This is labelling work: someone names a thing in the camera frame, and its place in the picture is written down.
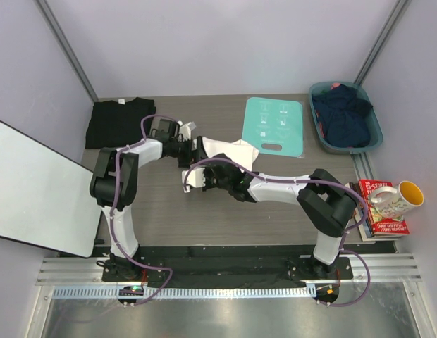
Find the white printed t shirt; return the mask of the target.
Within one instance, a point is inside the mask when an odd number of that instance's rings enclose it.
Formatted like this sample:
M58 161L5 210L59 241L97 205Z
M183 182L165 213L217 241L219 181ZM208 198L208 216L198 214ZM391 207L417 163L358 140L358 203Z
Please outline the white printed t shirt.
M213 158L223 154L249 170L252 169L253 163L259 155L257 148L242 139L235 142L224 142L207 137L198 137L193 144L196 150L204 152L206 158Z

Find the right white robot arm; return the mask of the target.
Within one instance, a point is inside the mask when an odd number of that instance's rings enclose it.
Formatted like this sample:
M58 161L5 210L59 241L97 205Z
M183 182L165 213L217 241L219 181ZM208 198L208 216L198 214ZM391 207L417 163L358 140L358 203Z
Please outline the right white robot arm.
M226 190L241 202L280 202L299 206L317 230L312 257L304 263L304 274L332 278L337 273L347 224L361 198L324 169L311 175L277 177L243 168L225 154L203 159L204 190Z

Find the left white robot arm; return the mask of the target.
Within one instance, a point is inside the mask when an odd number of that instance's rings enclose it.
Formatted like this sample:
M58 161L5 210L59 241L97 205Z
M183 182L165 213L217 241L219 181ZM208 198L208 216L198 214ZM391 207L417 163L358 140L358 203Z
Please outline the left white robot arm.
M104 271L134 281L143 273L140 245L135 237L131 205L137 195L139 169L164 157L175 158L179 168L189 168L195 158L193 122L161 117L156 128L142 130L131 145L100 150L90 182L90 195L106 218L111 236L110 258Z

